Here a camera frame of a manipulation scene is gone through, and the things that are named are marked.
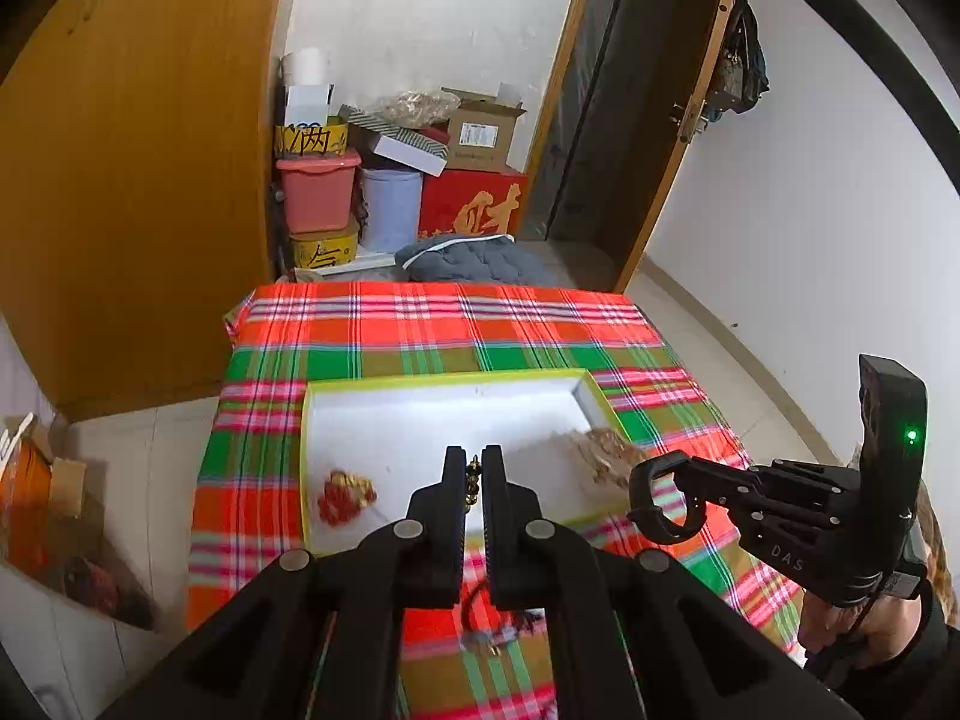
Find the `person's right hand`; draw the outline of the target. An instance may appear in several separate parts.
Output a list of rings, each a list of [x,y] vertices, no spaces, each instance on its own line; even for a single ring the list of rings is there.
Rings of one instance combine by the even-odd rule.
[[[851,637],[854,642],[866,639],[866,626],[857,622],[865,609],[864,605],[833,606],[807,592],[802,600],[799,644],[812,656],[838,644],[843,637]]]

